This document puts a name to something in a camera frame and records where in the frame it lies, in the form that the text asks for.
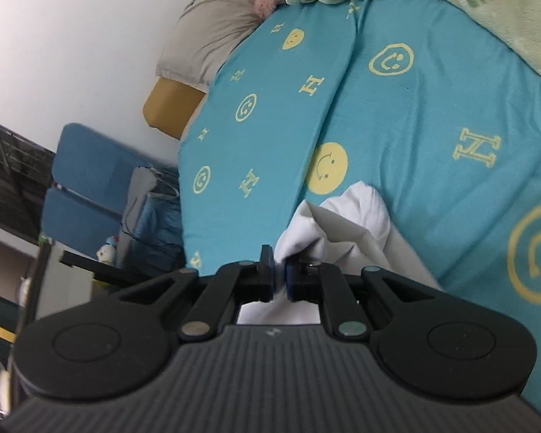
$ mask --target yellow object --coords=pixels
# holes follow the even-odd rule
[[[142,113],[148,125],[180,140],[205,93],[179,81],[159,78]]]
[[[5,328],[0,327],[0,338],[13,344],[14,341],[16,340],[16,334],[13,334],[9,330],[6,330]]]
[[[301,42],[303,42],[304,39],[304,31],[300,29],[293,29],[290,31],[287,38],[284,40],[283,43],[283,50],[289,50],[293,47],[298,46]]]
[[[324,143],[315,150],[307,172],[309,190],[318,195],[333,192],[347,174],[347,152],[338,143]]]

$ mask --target ribbed plastic surface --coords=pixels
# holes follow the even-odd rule
[[[319,325],[229,326],[186,345],[139,391],[98,404],[32,399],[12,433],[536,433],[519,397],[450,405],[389,379],[365,346]]]

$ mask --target bed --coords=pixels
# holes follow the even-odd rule
[[[541,77],[444,0],[285,5],[236,46],[170,127],[189,265],[257,260],[302,200],[365,182],[445,291],[529,328],[541,411]]]

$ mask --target pillow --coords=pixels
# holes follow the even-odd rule
[[[260,24],[255,0],[194,0],[164,46],[156,74],[207,92],[219,68]]]

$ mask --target window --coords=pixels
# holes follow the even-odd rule
[[[0,227],[36,243],[54,153],[0,126]]]

